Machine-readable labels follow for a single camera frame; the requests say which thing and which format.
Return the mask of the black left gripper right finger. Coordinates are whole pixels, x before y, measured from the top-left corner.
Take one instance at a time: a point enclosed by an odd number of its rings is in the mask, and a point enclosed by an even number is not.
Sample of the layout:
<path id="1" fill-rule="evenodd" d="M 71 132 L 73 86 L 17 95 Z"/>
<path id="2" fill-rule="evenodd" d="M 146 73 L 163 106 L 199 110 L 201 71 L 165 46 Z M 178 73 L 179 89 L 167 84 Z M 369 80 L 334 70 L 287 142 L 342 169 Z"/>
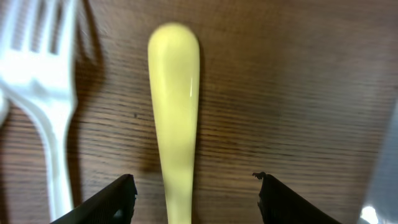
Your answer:
<path id="1" fill-rule="evenodd" d="M 273 175 L 252 175 L 262 180 L 257 205 L 265 224 L 340 224 Z"/>

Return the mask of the white plastic fork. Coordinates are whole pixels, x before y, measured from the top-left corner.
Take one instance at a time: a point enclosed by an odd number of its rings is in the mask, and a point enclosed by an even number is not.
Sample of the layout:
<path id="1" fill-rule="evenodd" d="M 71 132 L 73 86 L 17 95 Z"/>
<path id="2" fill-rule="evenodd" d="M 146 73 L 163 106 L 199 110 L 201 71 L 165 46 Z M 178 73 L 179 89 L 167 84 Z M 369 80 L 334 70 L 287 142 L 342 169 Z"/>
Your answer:
<path id="1" fill-rule="evenodd" d="M 79 2 L 31 1 L 15 49 L 20 1 L 11 1 L 1 26 L 1 90 L 32 120 L 47 168 L 51 221 L 73 210 L 67 136 L 77 107 L 74 41 Z"/>

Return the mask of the cream yellow plastic fork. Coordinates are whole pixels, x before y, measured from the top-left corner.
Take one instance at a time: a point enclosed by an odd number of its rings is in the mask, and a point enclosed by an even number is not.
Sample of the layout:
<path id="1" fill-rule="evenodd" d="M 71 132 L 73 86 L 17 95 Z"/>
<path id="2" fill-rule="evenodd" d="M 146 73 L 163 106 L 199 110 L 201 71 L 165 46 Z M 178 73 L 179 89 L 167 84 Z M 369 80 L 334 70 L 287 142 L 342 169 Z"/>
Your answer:
<path id="1" fill-rule="evenodd" d="M 156 28 L 148 67 L 167 219 L 191 223 L 200 86 L 200 46 L 192 30 L 179 23 Z"/>

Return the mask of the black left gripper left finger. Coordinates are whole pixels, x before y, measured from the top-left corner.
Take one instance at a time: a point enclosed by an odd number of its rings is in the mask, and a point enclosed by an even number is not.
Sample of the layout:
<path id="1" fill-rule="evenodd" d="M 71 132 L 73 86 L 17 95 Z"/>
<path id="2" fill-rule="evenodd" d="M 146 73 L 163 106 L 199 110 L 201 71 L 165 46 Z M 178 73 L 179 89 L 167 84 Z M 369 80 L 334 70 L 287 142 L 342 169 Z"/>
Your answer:
<path id="1" fill-rule="evenodd" d="M 51 224 L 130 224 L 136 195 L 134 176 L 124 174 Z"/>

